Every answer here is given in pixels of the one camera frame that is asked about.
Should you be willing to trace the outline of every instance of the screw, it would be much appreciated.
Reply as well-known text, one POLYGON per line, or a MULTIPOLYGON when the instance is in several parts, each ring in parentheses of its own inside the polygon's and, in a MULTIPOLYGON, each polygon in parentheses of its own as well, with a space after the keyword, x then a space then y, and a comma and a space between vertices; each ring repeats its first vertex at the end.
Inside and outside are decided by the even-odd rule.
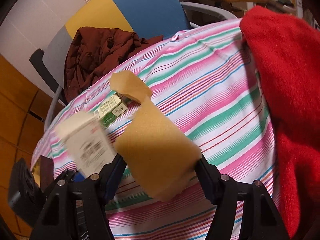
POLYGON ((224 181, 227 181, 227 180, 230 179, 230 177, 229 177, 227 174, 222 174, 222 175, 220 176, 220 178, 221 178, 222 180, 224 180, 224 181))
POLYGON ((99 174, 98 173, 94 173, 94 174, 92 174, 91 176, 90 176, 90 179, 92 179, 92 180, 97 180, 97 179, 99 179, 99 174))
POLYGON ((261 187, 263 185, 263 183, 260 180, 255 180, 254 184, 258 187, 261 187))
POLYGON ((63 186, 65 183, 66 181, 64 179, 60 179, 57 184, 58 186, 63 186))

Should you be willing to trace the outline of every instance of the striped tablecloth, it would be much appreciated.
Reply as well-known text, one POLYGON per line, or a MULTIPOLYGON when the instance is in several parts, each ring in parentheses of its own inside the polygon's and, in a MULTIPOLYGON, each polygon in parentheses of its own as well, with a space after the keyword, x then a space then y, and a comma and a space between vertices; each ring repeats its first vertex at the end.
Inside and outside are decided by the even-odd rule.
MULTIPOLYGON (((267 104, 254 60, 241 41, 240 20, 224 21, 189 31, 145 49, 114 72, 131 70, 153 91, 153 103, 199 147, 209 163, 237 181, 260 179, 278 203, 275 142, 267 104)), ((40 155, 54 160, 54 176, 76 164, 59 143, 53 127, 84 109, 94 111, 110 93, 111 73, 74 99, 39 141, 40 155)), ((111 141, 131 122, 139 106, 107 130, 111 141)), ((240 231, 243 203, 238 202, 231 239, 240 231)), ((205 239, 215 207, 205 199, 197 179, 174 199, 149 198, 125 170, 106 214, 115 239, 205 239)))

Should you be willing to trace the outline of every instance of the brown jacket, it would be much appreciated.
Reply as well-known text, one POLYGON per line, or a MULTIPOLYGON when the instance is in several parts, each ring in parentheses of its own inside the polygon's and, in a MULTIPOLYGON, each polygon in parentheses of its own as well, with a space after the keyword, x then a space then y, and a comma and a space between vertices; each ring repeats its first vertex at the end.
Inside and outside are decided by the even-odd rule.
POLYGON ((146 40, 120 29, 82 27, 74 37, 65 62, 64 92, 68 102, 115 67, 143 49, 162 41, 146 40))

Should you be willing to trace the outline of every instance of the red fabric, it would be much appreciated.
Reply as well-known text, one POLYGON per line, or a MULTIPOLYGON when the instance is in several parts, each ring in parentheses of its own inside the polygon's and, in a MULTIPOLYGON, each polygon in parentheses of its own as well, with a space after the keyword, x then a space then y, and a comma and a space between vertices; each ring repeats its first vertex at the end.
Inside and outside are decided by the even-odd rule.
POLYGON ((320 203, 320 32, 260 6, 240 23, 261 76, 276 137, 280 213, 293 237, 320 203))
POLYGON ((80 28, 65 62, 66 100, 70 102, 118 65, 162 39, 163 35, 140 39, 135 32, 120 29, 80 28))

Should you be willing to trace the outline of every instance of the small cardboard box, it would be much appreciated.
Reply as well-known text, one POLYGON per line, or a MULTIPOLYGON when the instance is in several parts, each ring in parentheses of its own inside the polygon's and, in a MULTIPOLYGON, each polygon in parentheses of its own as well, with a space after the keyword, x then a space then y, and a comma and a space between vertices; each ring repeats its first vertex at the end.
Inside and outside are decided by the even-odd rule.
POLYGON ((94 114, 99 118, 103 127, 107 128, 127 109, 128 107, 124 98, 121 98, 117 93, 115 93, 106 98, 94 114))
POLYGON ((116 156, 94 114, 80 111, 58 124, 55 132, 86 178, 99 173, 116 156))

